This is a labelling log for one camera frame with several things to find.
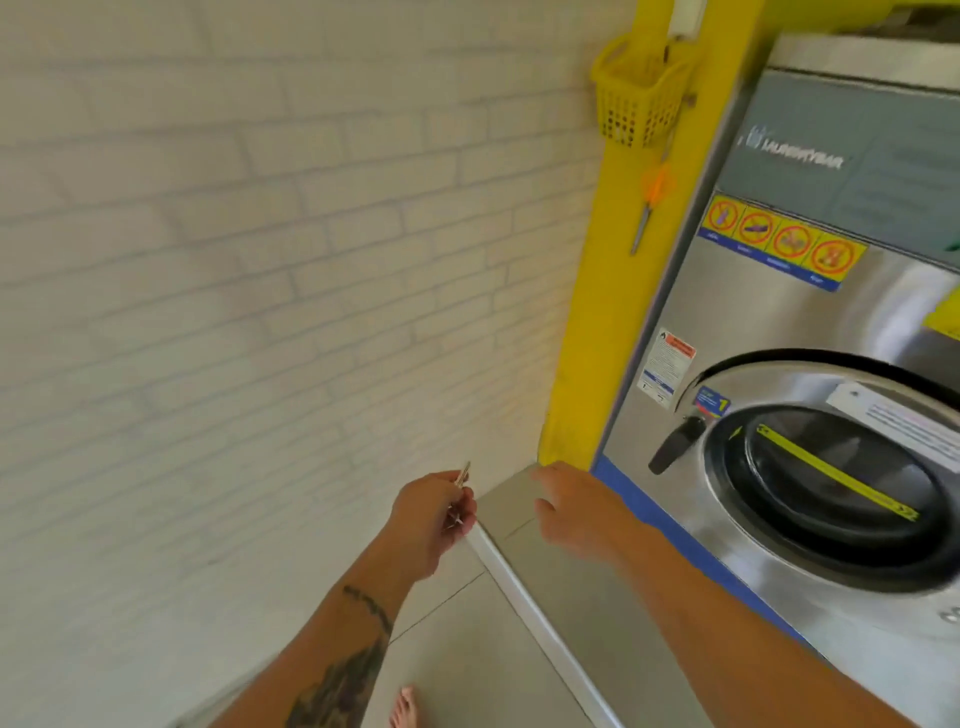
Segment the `white brick wall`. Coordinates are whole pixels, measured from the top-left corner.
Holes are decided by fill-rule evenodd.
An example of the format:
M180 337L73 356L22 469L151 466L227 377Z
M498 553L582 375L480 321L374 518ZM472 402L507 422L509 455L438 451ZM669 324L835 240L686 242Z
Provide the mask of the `white brick wall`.
M535 457L633 3L2 5L0 702L163 725Z

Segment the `sticker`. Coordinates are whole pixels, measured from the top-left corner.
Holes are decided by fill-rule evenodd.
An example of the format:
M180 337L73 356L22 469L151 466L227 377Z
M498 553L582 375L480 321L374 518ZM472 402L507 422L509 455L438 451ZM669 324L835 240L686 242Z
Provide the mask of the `sticker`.
M736 221L740 219L744 207L746 205L737 200L715 195L710 202L707 216L704 218L704 226L713 231L732 235L733 231L736 230Z
M755 248L765 248L779 223L780 218L776 215L756 207L747 207L740 224L736 226L733 239Z
M951 473L960 473L960 432L855 381L838 384L827 404Z
M722 218L723 230L715 224L727 209L740 210L735 230L730 227L731 216ZM723 195L713 197L697 234L830 293L840 287L840 281L869 247Z
M730 400L709 387L701 387L700 391L697 392L697 399L693 403L697 409L713 418L723 417L730 409Z
M802 265L826 279L843 280L866 250L863 243L825 232Z
M874 503L886 508L888 511L893 511L898 516L903 516L908 521L915 521L920 517L920 513L915 511L910 506L887 496L885 493L881 493L875 488L871 488L869 485L860 482L855 477L847 475L839 468L834 468L826 460L821 460L812 452L808 452L796 443L787 440L785 437L783 437L783 435L771 427L768 427L767 425L758 425L756 427L756 432L772 442L774 445L786 450L798 460L802 460L811 468L816 468L828 478L836 480L838 483L840 483L840 485L850 488L855 493L860 494L867 500L872 500Z
M924 326L960 341L960 288L954 289L926 315Z
M799 263L810 252L813 241L818 235L820 231L812 230L793 220L784 220L773 242L767 247L767 253Z
M662 328L647 354L636 386L668 407L696 353L696 349Z

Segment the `hand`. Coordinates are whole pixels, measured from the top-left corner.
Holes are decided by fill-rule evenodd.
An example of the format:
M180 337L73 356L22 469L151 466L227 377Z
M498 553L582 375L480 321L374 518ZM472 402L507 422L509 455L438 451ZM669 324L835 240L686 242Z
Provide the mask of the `hand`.
M583 558L614 561L620 537L640 524L620 496L590 473L563 461L532 475L550 498L534 502L543 539Z
M477 521L477 502L470 488L454 485L460 471L431 473L407 483L394 500L394 510L380 537L416 580L437 570L440 557L466 536ZM447 518L453 506L461 523Z

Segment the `yellow label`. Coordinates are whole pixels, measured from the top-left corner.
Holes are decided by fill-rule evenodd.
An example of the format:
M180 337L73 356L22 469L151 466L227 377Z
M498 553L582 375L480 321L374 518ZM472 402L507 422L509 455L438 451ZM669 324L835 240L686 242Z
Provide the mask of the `yellow label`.
M765 248L773 239L780 222L781 218L773 212L747 205L731 237L754 248Z
M767 438L774 445L780 446L782 449L785 449L791 455L796 457L798 460L804 461L807 465L812 468L816 468L818 471L826 475L827 477L833 478L841 485L845 485L854 491L857 494L860 494L867 500L872 500L879 506L886 508L889 511L893 511L898 516L906 518L908 521L915 521L920 517L920 513L915 511L908 505L904 505L898 500L887 496L880 491L871 488L866 483L861 483L855 477L847 475L843 471L834 468L830 463L821 460L819 457L814 455L812 452L807 452L805 449L801 448L796 443L792 443L787 440L783 435L779 434L775 430L771 429L767 425L759 425L756 428L756 431Z
M824 232L801 265L825 279L843 280L866 250L867 246L863 243Z
M781 260L789 260L791 263L800 265L812 250L820 234L821 232L816 228L805 225L799 220L784 217L767 244L766 252Z
M721 235L733 237L736 231L736 224L740 220L740 215L746 207L739 200L734 200L723 195L714 195L710 200L710 207L707 210L707 217L704 218L704 227L712 231L719 232Z
M960 288L955 288L926 315L924 326L960 341Z

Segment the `yellow pillar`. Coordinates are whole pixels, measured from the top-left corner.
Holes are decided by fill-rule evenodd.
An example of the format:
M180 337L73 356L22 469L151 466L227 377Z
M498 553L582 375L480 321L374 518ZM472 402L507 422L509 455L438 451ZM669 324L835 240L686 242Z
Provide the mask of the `yellow pillar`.
M659 27L662 0L637 0L635 33L645 17ZM641 178L660 150L641 154L608 143L546 420L540 462L589 465L644 315L657 289L684 212L741 69L759 67L781 30L828 32L886 15L888 0L708 0L698 44L702 61L682 112L670 169L673 189L650 218L640 249L629 256L643 202Z

